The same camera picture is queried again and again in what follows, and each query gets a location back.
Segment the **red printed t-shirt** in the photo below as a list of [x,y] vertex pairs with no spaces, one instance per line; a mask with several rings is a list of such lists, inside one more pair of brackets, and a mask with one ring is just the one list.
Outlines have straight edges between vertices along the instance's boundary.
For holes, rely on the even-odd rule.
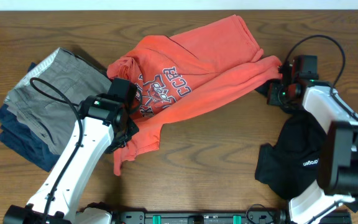
[[264,56],[237,15],[171,37],[144,37],[107,70],[108,78],[135,84],[142,98],[133,115],[139,132],[114,152],[114,173],[124,161],[158,150],[164,124],[210,112],[279,79],[280,64]]

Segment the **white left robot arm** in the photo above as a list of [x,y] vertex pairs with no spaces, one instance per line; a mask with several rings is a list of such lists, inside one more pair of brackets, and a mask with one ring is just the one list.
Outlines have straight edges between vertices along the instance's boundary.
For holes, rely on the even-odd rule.
[[112,212],[102,208],[78,211],[79,201],[101,156],[129,139],[129,117],[134,97],[89,96],[80,105],[80,118],[55,167],[27,205],[11,205],[3,222],[113,223]]

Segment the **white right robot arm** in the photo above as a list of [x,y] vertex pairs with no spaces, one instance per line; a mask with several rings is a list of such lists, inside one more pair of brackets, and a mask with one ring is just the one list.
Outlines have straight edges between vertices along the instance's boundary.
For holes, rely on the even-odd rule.
[[319,80],[273,82],[267,103],[309,112],[326,133],[316,180],[274,222],[319,223],[341,205],[358,200],[358,114],[333,85]]

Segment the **grey folded trousers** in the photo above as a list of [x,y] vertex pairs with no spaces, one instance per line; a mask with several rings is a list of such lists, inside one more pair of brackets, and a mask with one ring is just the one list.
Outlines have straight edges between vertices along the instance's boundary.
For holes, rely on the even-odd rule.
[[61,154],[73,132],[76,117],[70,106],[62,103],[60,95],[48,86],[34,82],[44,94],[35,90],[30,85],[31,78],[48,82],[77,105],[90,95],[107,93],[111,81],[83,58],[58,48],[8,92],[4,100],[8,110],[46,143],[51,153]]

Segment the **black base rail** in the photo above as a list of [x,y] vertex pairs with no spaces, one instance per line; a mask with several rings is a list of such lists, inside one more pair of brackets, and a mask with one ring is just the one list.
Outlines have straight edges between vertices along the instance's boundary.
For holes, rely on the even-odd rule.
[[284,212],[251,210],[244,213],[121,212],[115,224],[274,224],[290,223]]

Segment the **navy blue folded garment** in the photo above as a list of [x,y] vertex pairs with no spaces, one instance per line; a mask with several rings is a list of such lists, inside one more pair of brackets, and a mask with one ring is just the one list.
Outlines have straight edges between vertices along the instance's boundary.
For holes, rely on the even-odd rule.
[[42,170],[50,172],[59,155],[52,154],[45,144],[28,126],[18,122],[16,115],[7,110],[8,105],[0,107],[0,141],[24,159]]

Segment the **black garment with white logo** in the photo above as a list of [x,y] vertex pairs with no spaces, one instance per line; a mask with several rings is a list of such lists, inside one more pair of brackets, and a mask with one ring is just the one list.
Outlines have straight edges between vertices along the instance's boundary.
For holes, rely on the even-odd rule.
[[276,145],[260,146],[255,179],[280,198],[299,196],[317,177],[326,133],[312,114],[299,111],[285,121]]

